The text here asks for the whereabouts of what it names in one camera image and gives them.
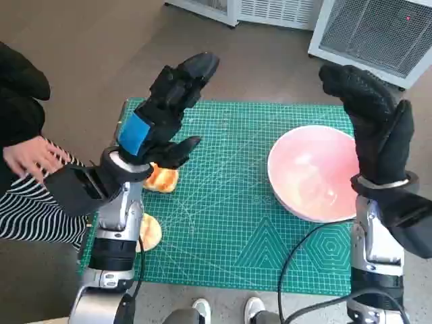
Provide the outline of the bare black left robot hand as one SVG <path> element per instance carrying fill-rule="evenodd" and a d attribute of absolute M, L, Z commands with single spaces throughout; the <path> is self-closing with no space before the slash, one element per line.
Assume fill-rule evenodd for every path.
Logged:
<path fill-rule="evenodd" d="M 196 54 L 177 67 L 165 66 L 150 87 L 150 97 L 122 126 L 117 137 L 120 156 L 135 165 L 156 163 L 168 169 L 187 162 L 200 137 L 180 143 L 171 139 L 182 127 L 184 111 L 195 106 L 218 66 L 218 56 L 210 52 Z"/>

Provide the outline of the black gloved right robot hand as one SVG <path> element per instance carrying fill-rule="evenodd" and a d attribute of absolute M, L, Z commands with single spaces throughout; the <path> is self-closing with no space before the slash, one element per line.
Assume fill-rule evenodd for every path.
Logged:
<path fill-rule="evenodd" d="M 353 65 L 325 64 L 319 78 L 324 93 L 341 100 L 352 122 L 360 175 L 379 186 L 406 180 L 414 134 L 411 102 L 395 100 L 381 79 Z"/>

